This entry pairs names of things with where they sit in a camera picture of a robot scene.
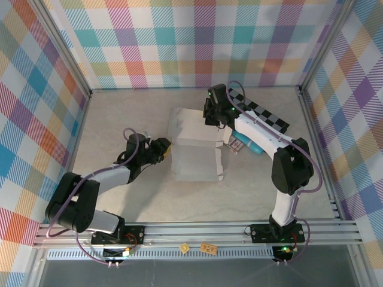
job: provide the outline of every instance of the checkered pattern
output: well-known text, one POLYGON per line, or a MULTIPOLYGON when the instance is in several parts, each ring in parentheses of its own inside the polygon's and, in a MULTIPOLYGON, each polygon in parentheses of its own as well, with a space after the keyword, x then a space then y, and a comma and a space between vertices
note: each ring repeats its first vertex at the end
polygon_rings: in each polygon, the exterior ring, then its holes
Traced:
POLYGON ((93 88, 296 85, 328 0, 45 0, 93 88))
POLYGON ((383 3, 358 1, 309 88, 336 191, 383 286, 383 3))
MULTIPOLYGON (((230 97, 238 105, 244 101, 244 96, 238 93, 232 88, 229 89, 230 97)), ((256 115, 263 120, 266 124, 273 127, 277 132, 285 133, 290 124, 286 123, 284 120, 278 118, 275 114, 272 114, 267 109, 262 108, 260 105, 254 103, 252 100, 245 99, 245 105, 254 111, 256 115)))
POLYGON ((20 286, 85 97, 27 0, 0 4, 0 286, 20 286))

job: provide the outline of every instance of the floor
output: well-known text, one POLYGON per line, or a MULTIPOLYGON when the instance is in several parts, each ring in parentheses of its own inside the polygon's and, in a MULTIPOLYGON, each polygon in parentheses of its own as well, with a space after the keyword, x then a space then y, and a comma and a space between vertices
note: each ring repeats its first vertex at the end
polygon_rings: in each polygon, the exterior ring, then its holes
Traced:
MULTIPOLYGON (((248 88, 246 92, 251 100, 290 123, 286 135, 306 139, 311 154, 314 153, 294 88, 248 88)), ((74 172, 89 173, 116 160, 125 149, 122 136, 125 127, 147 131, 153 139, 166 136, 171 108, 203 109, 207 96, 206 89, 195 88, 95 93, 74 172)), ((168 157, 146 169, 133 183, 100 195, 97 208, 121 215, 127 222, 268 219, 276 198, 270 158, 246 147, 238 154, 225 146, 221 149, 224 167, 221 182, 177 182, 172 177, 168 157)), ((309 188, 317 182, 314 175, 309 188)), ((325 187, 315 194, 302 195, 297 216, 333 217, 325 187)))

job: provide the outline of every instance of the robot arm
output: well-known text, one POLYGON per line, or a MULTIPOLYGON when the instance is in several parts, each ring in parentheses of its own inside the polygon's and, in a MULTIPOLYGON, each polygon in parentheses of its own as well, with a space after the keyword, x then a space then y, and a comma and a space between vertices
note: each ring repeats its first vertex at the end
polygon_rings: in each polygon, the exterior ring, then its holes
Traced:
MULTIPOLYGON (((160 163, 169 153, 171 143, 165 138, 151 141, 144 135, 138 134, 139 147, 134 158, 124 166, 98 173, 86 180, 79 188, 76 199, 73 198, 64 209, 57 223, 78 233, 85 230, 110 234, 110 241, 118 242, 124 236, 124 219, 100 210, 96 210, 98 195, 119 185, 128 184, 141 173, 142 166, 160 163)), ((136 147, 136 137, 131 135, 122 152, 112 165, 118 166, 129 158, 136 147)), ((52 220, 64 202, 72 193, 74 187, 85 176, 68 172, 64 174, 50 200, 45 217, 52 220)))
MULTIPOLYGON (((293 141, 309 153, 307 142, 302 138, 294 141, 271 126, 267 126, 278 134, 279 139, 272 136, 233 107, 227 99, 225 85, 211 87, 208 91, 209 99, 206 99, 204 108, 205 124, 216 126, 222 123, 229 126, 257 143, 272 159, 271 179, 277 189, 277 195, 275 208, 269 218, 269 228, 276 238, 282 238, 285 234, 289 234, 296 224, 292 214, 296 193, 308 184, 314 170, 312 164, 301 152, 280 139, 293 141)), ((249 107, 243 103, 240 105, 247 114, 261 121, 249 107)))

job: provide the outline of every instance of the enclosure wall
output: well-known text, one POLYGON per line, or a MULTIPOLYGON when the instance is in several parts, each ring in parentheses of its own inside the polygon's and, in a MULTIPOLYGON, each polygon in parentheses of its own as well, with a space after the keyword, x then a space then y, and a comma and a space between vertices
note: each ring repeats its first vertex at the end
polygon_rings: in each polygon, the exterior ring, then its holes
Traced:
POLYGON ((311 112, 347 219, 383 282, 383 3, 359 0, 309 86, 311 112))
POLYGON ((93 88, 296 86, 341 2, 45 0, 93 88))
POLYGON ((0 286, 19 286, 86 97, 27 0, 0 3, 0 286))

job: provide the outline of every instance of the wire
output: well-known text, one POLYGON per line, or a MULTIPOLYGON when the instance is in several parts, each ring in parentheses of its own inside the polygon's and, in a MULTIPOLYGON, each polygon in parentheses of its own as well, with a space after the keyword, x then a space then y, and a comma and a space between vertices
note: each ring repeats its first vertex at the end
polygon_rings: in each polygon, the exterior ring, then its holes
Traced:
POLYGON ((152 165, 153 165, 153 163, 149 164, 148 166, 145 166, 145 167, 141 170, 141 172, 143 172, 145 169, 147 169, 148 167, 150 167, 150 166, 152 166, 152 165))
POLYGON ((113 254, 111 254, 111 255, 108 255, 107 257, 114 257, 114 256, 117 256, 117 255, 121 254, 121 253, 124 252, 124 251, 125 251, 125 249, 120 250, 120 251, 118 251, 118 252, 116 252, 116 253, 113 253, 113 254))
POLYGON ((295 233, 291 233, 291 235, 294 237, 294 241, 295 241, 294 248, 296 248, 296 247, 297 247, 297 244, 298 244, 297 236, 295 235, 295 233))
POLYGON ((298 201, 299 201, 299 197, 302 193, 316 193, 318 190, 321 189, 322 187, 322 184, 323 184, 323 177, 322 177, 322 174, 321 174, 321 171, 317 165, 317 163, 314 161, 314 159, 306 152, 304 151, 300 146, 296 145, 295 143, 293 142, 290 142, 286 139, 284 139, 280 134, 278 134, 277 132, 271 130, 270 128, 268 128, 268 126, 266 125, 266 123, 263 123, 262 120, 256 120, 254 117, 252 117, 251 115, 247 114, 243 109, 241 109, 233 100, 232 98, 230 97, 230 94, 229 94, 229 87, 230 87, 230 84, 231 83, 237 83, 241 89, 242 89, 242 94, 244 95, 245 97, 245 89, 244 89, 244 86, 239 82, 239 81, 230 81, 227 86, 226 86, 226 96, 229 100, 229 102, 238 110, 240 111, 243 115, 245 115, 246 117, 248 117, 254 124, 257 124, 258 126, 260 126, 261 128, 263 128, 265 131, 267 131, 270 135, 274 136, 275 138, 277 138, 279 141, 285 143, 285 144, 288 144, 288 145, 291 145, 293 148, 297 149, 298 151, 300 151, 309 161, 310 163, 312 164, 312 166, 314 167, 314 170, 315 172, 317 173, 318 175, 318 186, 313 188, 312 190, 302 190, 302 191, 298 191, 297 192, 297 196, 294 200, 294 203, 293 203, 293 208, 292 208, 292 215, 293 215, 293 218, 296 219, 297 221, 303 221, 306 225, 307 225, 307 229, 308 229, 308 232, 307 232, 307 239, 306 239, 306 243, 304 245, 304 247, 302 248, 302 250, 299 252, 299 254, 294 257, 294 260, 296 260, 297 258, 299 258, 300 256, 302 256, 303 252, 306 250, 308 244, 309 244, 309 241, 310 241, 310 235, 311 235, 311 231, 310 231, 310 226, 308 224, 308 222, 305 220, 305 219, 302 219, 302 218, 296 218, 295 217, 295 211, 296 211, 296 208, 297 208, 297 205, 298 205, 298 201))
POLYGON ((220 130, 224 130, 226 125, 224 125, 223 127, 220 127, 220 126, 216 126, 216 127, 218 127, 220 130))
POLYGON ((103 265, 109 265, 109 263, 107 263, 106 261, 91 256, 91 255, 90 255, 90 254, 89 254, 89 253, 82 247, 80 241, 78 241, 78 233, 77 233, 77 232, 76 232, 76 234, 75 234, 75 238, 76 238, 77 246, 78 246, 78 247, 85 253, 86 256, 88 256, 90 259, 92 259, 92 260, 94 260, 94 261, 96 261, 96 262, 98 262, 98 263, 101 263, 101 264, 103 264, 103 265))
POLYGON ((248 226, 246 226, 245 227, 245 230, 244 230, 244 233, 247 235, 247 236, 251 236, 250 234, 248 234, 247 232, 246 232, 246 229, 248 228, 248 227, 250 227, 251 225, 248 225, 248 226))
POLYGON ((128 233, 128 234, 126 234, 125 236, 129 239, 129 242, 130 242, 130 245, 132 246, 132 248, 134 248, 134 247, 137 246, 138 241, 137 241, 137 237, 136 237, 134 234, 132 234, 132 233, 128 233), (135 245, 134 245, 134 246, 133 246, 133 244, 132 244, 132 240, 131 240, 131 238, 130 238, 131 236, 135 239, 135 245))

